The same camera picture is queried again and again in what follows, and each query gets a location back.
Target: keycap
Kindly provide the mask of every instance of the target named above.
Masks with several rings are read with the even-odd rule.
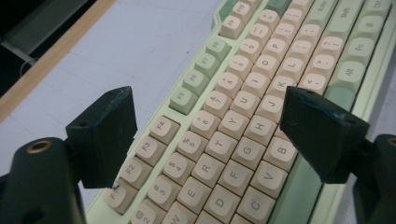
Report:
[[[225,164],[221,161],[204,153],[192,170],[191,175],[201,180],[210,188],[213,188],[215,187],[224,166]]]
[[[251,222],[249,222],[247,219],[245,219],[244,217],[239,216],[237,213],[235,215],[233,215],[233,219],[230,222],[231,224],[250,224]]]
[[[186,131],[178,142],[177,152],[193,161],[198,161],[208,142],[201,135]]]
[[[234,194],[242,196],[251,177],[253,177],[253,171],[236,161],[229,161],[220,176],[219,184]]]
[[[231,58],[226,71],[245,80],[252,66],[253,63],[247,57],[236,54]]]
[[[155,139],[169,145],[179,127],[180,125],[176,122],[164,116],[159,116],[151,123],[149,132]]]
[[[291,77],[295,82],[298,82],[303,75],[305,66],[306,64],[303,60],[286,56],[276,74],[283,77]]]
[[[342,39],[347,36],[358,17],[363,1],[340,1],[332,14],[328,27],[326,27],[325,35],[335,35]]]
[[[222,222],[218,221],[215,217],[210,216],[205,210],[198,216],[195,224],[222,224]]]
[[[235,194],[216,185],[205,204],[205,210],[220,221],[228,223],[240,201],[241,199]]]
[[[252,68],[252,72],[257,72],[273,79],[280,61],[268,54],[262,54]]]
[[[127,159],[120,168],[120,177],[136,189],[140,189],[145,183],[152,167],[138,157]]]
[[[271,94],[283,99],[285,98],[286,88],[288,86],[297,86],[297,83],[291,77],[285,77],[281,75],[275,76],[268,87],[267,94]]]
[[[198,96],[191,91],[184,87],[176,87],[171,96],[169,107],[184,115],[188,115],[197,100]]]
[[[163,223],[194,223],[197,215],[187,209],[179,202],[174,202],[169,209],[166,216],[163,218]]]
[[[249,138],[242,137],[233,152],[232,159],[246,166],[250,170],[256,170],[264,151],[265,146]]]
[[[297,31],[298,29],[294,25],[287,22],[280,22],[275,28],[272,38],[281,39],[290,45]]]
[[[194,68],[205,74],[208,78],[212,78],[216,71],[218,71],[219,65],[219,60],[205,52],[196,58]]]
[[[301,23],[303,23],[304,17],[305,14],[301,9],[289,7],[288,10],[286,10],[285,14],[283,15],[280,23],[287,22],[293,25],[294,27],[300,27]]]
[[[209,40],[205,51],[210,55],[215,56],[219,62],[222,62],[230,51],[230,48],[230,45],[228,45],[224,40],[220,38],[213,38]]]
[[[177,195],[177,200],[198,215],[201,213],[210,191],[208,186],[189,177]]]
[[[137,189],[126,183],[123,179],[117,179],[111,189],[106,189],[103,198],[107,205],[120,214],[124,214],[131,204]]]
[[[327,79],[323,75],[310,73],[305,74],[301,78],[300,84],[298,86],[307,90],[317,92],[321,95],[325,91],[328,81],[329,79]]]
[[[219,126],[220,119],[204,110],[200,110],[191,124],[191,130],[200,134],[206,139],[210,139]]]
[[[340,58],[340,62],[355,61],[367,64],[371,58],[375,47],[373,39],[365,37],[357,37],[349,40],[345,46],[345,53]]]
[[[239,139],[248,126],[248,122],[247,117],[229,110],[219,125],[219,131],[230,135],[234,139]]]
[[[251,16],[253,15],[253,9],[250,8],[250,5],[244,2],[237,2],[233,6],[233,10],[231,11],[231,15],[235,16],[245,25],[250,21]]]
[[[229,135],[215,132],[207,144],[205,152],[225,163],[230,159],[237,144],[238,142]]]
[[[240,77],[236,76],[235,74],[225,72],[219,78],[215,90],[221,91],[233,99],[241,89],[242,84],[243,81]]]
[[[143,136],[136,148],[136,155],[147,162],[151,166],[154,166],[157,161],[160,159],[161,155],[166,149],[166,145],[157,141],[156,139],[150,136]]]
[[[146,199],[139,206],[131,217],[134,224],[160,224],[165,217],[165,211],[150,199]]]
[[[262,161],[251,180],[251,185],[273,199],[277,199],[287,176],[288,173],[284,170]]]
[[[265,8],[275,11],[279,17],[282,17],[289,4],[290,0],[270,0]]]
[[[225,18],[219,34],[224,37],[236,39],[241,35],[244,28],[244,23],[240,19],[230,15]]]
[[[241,90],[250,92],[260,98],[263,97],[265,91],[270,85],[271,80],[260,73],[251,72],[247,76]]]
[[[221,91],[212,91],[205,100],[204,110],[222,119],[233,100]]]
[[[194,165],[193,161],[175,152],[169,156],[163,166],[163,173],[182,186],[190,176]]]
[[[246,38],[236,53],[248,58],[254,63],[262,53],[262,46],[257,40]]]
[[[268,26],[256,23],[250,28],[250,32],[248,33],[247,38],[254,39],[258,41],[261,46],[265,46],[271,34],[272,33],[269,30]]]
[[[282,116],[284,100],[280,97],[266,94],[257,108],[256,114],[279,123]]]
[[[344,87],[356,93],[361,84],[365,71],[362,63],[345,61],[337,64],[332,81],[329,85],[335,87]]]
[[[184,75],[181,86],[191,91],[196,96],[200,96],[205,90],[207,83],[209,83],[209,78],[207,76],[195,69],[192,69]]]
[[[304,63],[308,63],[311,58],[312,52],[315,49],[315,45],[307,40],[295,40],[286,54],[286,57],[297,58],[302,60]]]
[[[294,163],[296,155],[297,149],[291,142],[274,137],[263,158],[288,172]]]
[[[271,33],[275,30],[279,21],[279,15],[271,9],[263,10],[257,19],[257,23],[266,25],[270,29]]]
[[[158,176],[148,189],[148,197],[162,209],[168,211],[176,199],[181,186],[165,175]]]
[[[271,38],[262,50],[262,54],[271,55],[278,61],[282,61],[288,51],[288,48],[289,45],[286,41],[279,38]]]
[[[274,204],[274,199],[249,187],[238,207],[238,213],[254,223],[266,223]]]
[[[259,103],[258,96],[248,91],[240,91],[233,99],[230,109],[250,119]]]
[[[275,129],[275,122],[261,116],[254,115],[244,132],[244,136],[264,146],[268,146]]]

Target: brass insert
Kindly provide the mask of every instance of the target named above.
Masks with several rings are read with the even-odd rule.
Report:
[[[26,149],[26,151],[29,154],[36,154],[49,149],[51,146],[52,146],[51,141],[42,140],[42,141],[34,142]]]

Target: green keycap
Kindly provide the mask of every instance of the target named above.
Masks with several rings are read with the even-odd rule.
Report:
[[[271,9],[275,11],[279,17],[282,17],[286,9],[288,9],[290,1],[291,0],[270,0],[267,6],[265,6],[265,9]]]
[[[375,42],[370,38],[354,38],[346,43],[344,52],[339,61],[356,61],[366,65],[370,60],[374,47]]]
[[[184,115],[188,115],[197,100],[198,96],[191,91],[183,87],[176,87],[171,95],[169,107]]]
[[[384,18],[380,16],[365,16],[358,20],[349,38],[367,37],[377,39],[381,32]]]
[[[367,0],[361,11],[362,15],[372,14],[386,17],[391,6],[391,0]]]
[[[192,91],[195,95],[200,96],[205,90],[207,83],[209,83],[208,77],[192,69],[184,75],[183,84],[181,84],[181,86]]]
[[[220,62],[211,54],[203,53],[195,60],[194,68],[209,78],[215,75],[220,66]]]
[[[329,87],[343,87],[356,93],[361,85],[364,72],[365,66],[362,63],[351,61],[339,63],[335,67]]]
[[[355,93],[342,87],[329,87],[324,96],[347,111],[350,110],[355,100]]]
[[[231,47],[224,40],[214,38],[207,43],[205,51],[222,62],[230,51],[230,48]]]
[[[332,15],[332,10],[336,4],[335,0],[318,0],[315,1],[306,15],[304,24],[316,24],[324,27]]]
[[[362,0],[343,0],[339,2],[332,14],[329,26],[326,28],[327,32],[346,40],[361,10],[362,2]]]

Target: cream keycap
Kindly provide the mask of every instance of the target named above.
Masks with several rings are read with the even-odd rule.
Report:
[[[235,74],[225,72],[221,74],[215,90],[221,91],[233,99],[241,89],[242,84],[243,81],[240,77],[236,76]]]
[[[177,145],[177,152],[193,161],[198,161],[209,141],[201,135],[186,131]]]
[[[296,156],[297,149],[291,142],[278,137],[273,137],[263,158],[265,161],[269,161],[273,165],[289,172]]]
[[[166,149],[166,145],[150,136],[143,136],[136,145],[136,155],[154,166]]]
[[[251,180],[251,186],[277,199],[288,176],[284,170],[262,161]]]
[[[159,175],[148,189],[148,197],[162,209],[168,211],[180,189],[181,186],[166,175]]]
[[[179,202],[174,202],[169,209],[166,216],[163,218],[164,224],[172,224],[172,223],[179,223],[179,224],[188,224],[194,223],[197,219],[197,215],[195,215],[192,211],[186,208]]]
[[[245,80],[252,67],[253,63],[247,57],[236,54],[231,58],[226,71]]]
[[[127,159],[120,168],[120,177],[140,189],[145,183],[152,167],[140,160],[138,157]]]
[[[265,75],[257,72],[251,72],[247,76],[247,79],[242,85],[241,90],[248,91],[259,98],[262,98],[268,86],[270,85],[270,82],[270,78],[266,77]]]
[[[221,25],[220,35],[231,39],[236,39],[241,35],[244,28],[245,25],[239,18],[229,15],[225,18],[223,24]]]
[[[259,144],[249,138],[242,137],[233,152],[232,159],[246,166],[250,170],[256,170],[260,160],[262,159],[264,151],[265,146],[262,144]]]
[[[274,205],[274,199],[252,187],[248,187],[237,211],[253,223],[266,223]]]
[[[179,153],[175,152],[169,156],[163,166],[163,173],[169,178],[183,186],[187,178],[190,176],[195,163]]]
[[[207,144],[205,152],[215,159],[226,163],[233,154],[237,144],[238,142],[229,135],[215,132]]]
[[[283,99],[274,95],[264,95],[256,114],[279,123],[282,116]]]
[[[191,175],[213,188],[218,182],[224,166],[221,161],[204,153],[196,163]]]
[[[192,120],[191,130],[206,139],[210,139],[218,128],[219,123],[220,119],[218,117],[204,110],[200,110]]]
[[[248,122],[247,117],[229,110],[219,125],[219,131],[230,135],[234,139],[239,139],[248,126]]]
[[[240,91],[236,94],[230,109],[251,119],[260,103],[260,98],[248,91]]]
[[[242,197],[251,177],[253,177],[253,171],[236,161],[228,161],[219,184]]]
[[[124,214],[131,204],[137,189],[133,188],[123,179],[117,179],[111,189],[106,189],[103,194],[105,203],[120,214]]]
[[[240,201],[235,194],[216,185],[205,204],[205,210],[218,220],[229,223]]]
[[[233,100],[221,91],[212,91],[205,100],[204,110],[222,119]]]
[[[139,204],[131,217],[134,224],[160,224],[166,212],[152,200],[146,199]]]
[[[268,146],[275,129],[275,122],[270,119],[254,115],[245,130],[244,136],[264,146]]]
[[[173,137],[177,133],[179,124],[164,117],[159,116],[154,121],[151,122],[149,127],[149,133],[154,138],[158,139],[162,143],[169,145]]]
[[[257,59],[251,71],[263,74],[269,79],[273,79],[279,65],[280,61],[277,58],[268,54],[263,54]]]
[[[177,195],[177,200],[199,215],[209,197],[210,191],[211,189],[208,186],[194,177],[189,177]]]

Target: white desk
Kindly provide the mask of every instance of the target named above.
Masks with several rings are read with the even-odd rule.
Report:
[[[132,86],[138,128],[172,88],[210,32],[220,0],[118,0],[0,124],[0,175],[15,150],[64,127],[104,92]],[[396,134],[396,77],[390,68],[372,134]],[[83,190],[90,204],[97,190]]]

